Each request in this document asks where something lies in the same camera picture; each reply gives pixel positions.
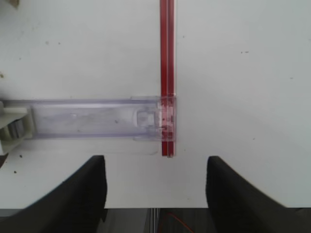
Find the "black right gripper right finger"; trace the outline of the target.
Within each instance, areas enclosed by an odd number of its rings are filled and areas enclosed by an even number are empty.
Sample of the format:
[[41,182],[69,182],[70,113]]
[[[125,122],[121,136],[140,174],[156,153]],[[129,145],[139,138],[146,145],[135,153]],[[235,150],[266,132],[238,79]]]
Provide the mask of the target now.
[[255,188],[219,156],[207,160],[206,199],[217,233],[309,233],[310,220]]

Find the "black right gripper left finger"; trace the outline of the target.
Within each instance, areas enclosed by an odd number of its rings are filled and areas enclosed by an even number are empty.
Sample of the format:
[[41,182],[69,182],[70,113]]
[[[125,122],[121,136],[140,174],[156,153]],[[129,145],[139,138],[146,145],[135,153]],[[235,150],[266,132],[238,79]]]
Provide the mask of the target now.
[[0,222],[2,233],[95,233],[105,213],[105,160],[92,156],[46,196]]

